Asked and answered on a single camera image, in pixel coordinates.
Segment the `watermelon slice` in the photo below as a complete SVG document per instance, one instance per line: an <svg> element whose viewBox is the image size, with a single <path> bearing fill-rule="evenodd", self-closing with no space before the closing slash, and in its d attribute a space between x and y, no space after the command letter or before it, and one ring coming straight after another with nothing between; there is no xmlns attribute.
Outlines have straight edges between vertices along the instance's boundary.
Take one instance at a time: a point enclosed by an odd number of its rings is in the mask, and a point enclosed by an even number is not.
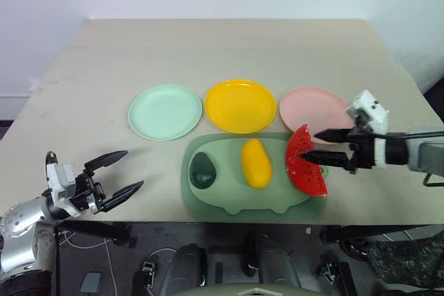
<svg viewBox="0 0 444 296"><path fill-rule="evenodd" d="M327 187L318 164L308 162L300 154L311 150L311 137L307 125L302 125L291 136L285 162L293 185L303 193L318 197L327 195Z"/></svg>

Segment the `yellow plate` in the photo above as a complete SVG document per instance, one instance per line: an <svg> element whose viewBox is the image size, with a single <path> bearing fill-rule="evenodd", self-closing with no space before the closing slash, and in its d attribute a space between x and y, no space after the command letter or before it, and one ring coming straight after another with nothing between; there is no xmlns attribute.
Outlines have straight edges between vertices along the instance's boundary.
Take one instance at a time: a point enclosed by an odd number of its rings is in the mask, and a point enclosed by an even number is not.
<svg viewBox="0 0 444 296"><path fill-rule="evenodd" d="M257 82L229 80L208 92L205 111L210 121L222 130L246 134L265 128L276 113L271 92Z"/></svg>

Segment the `table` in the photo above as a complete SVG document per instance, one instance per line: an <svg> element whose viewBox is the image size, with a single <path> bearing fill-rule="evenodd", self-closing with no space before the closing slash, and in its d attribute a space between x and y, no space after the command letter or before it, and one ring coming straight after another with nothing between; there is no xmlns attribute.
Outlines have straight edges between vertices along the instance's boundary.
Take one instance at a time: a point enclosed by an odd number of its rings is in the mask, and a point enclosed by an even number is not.
<svg viewBox="0 0 444 296"><path fill-rule="evenodd" d="M125 204L85 220L194 221L180 197L187 144L220 133L203 115L186 136L149 141L128 125L138 93L174 83L204 100L216 83L256 80L279 101L289 89L317 86L346 99L369 89L391 110L391 131L443 124L412 77L362 20L107 19L88 20L60 53L0 143L0 213L46 188L44 157L83 163L127 149L124 159L97 171L111 194L145 180ZM265 132L287 131L276 116ZM444 189L421 184L405 166L330 168L329 197L313 224L419 225L444 222Z"/></svg>

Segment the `toy mango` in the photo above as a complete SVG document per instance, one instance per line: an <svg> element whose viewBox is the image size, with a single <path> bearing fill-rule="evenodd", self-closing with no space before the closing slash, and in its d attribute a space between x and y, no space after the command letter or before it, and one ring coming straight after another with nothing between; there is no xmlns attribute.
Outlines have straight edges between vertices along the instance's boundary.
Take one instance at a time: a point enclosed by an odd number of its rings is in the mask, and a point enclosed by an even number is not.
<svg viewBox="0 0 444 296"><path fill-rule="evenodd" d="M258 139L250 139L244 144L241 160L248 185L255 189L263 189L268 185L273 169L265 148Z"/></svg>

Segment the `robotic hand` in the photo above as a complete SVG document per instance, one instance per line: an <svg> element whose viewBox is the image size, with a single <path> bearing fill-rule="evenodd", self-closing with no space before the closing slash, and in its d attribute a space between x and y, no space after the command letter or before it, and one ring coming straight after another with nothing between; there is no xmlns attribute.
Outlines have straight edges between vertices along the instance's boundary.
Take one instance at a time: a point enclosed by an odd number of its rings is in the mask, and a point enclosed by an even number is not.
<svg viewBox="0 0 444 296"><path fill-rule="evenodd" d="M96 169L119 161L127 153L122 150L93 159L75 177L71 164L59 164L56 154L48 152L49 188L40 197L10 208L0 220L0 295L22 295L20 292L32 288L34 293L26 295L46 295L48 287L42 286L50 286L56 253L54 227L88 209L93 214L107 212L129 199L144 183L129 185L106 200L102 186L92 179Z"/></svg>
<svg viewBox="0 0 444 296"><path fill-rule="evenodd" d="M324 166L339 166L350 173L356 173L358 168L407 164L410 170L427 174L425 186L444 186L442 182L429 183L433 174L444 176L444 131L387 133L389 111L368 90L360 93L346 112L355 120L354 128L327 129L314 136L327 142L349 142L351 159L344 152L327 150L312 150L302 157Z"/></svg>

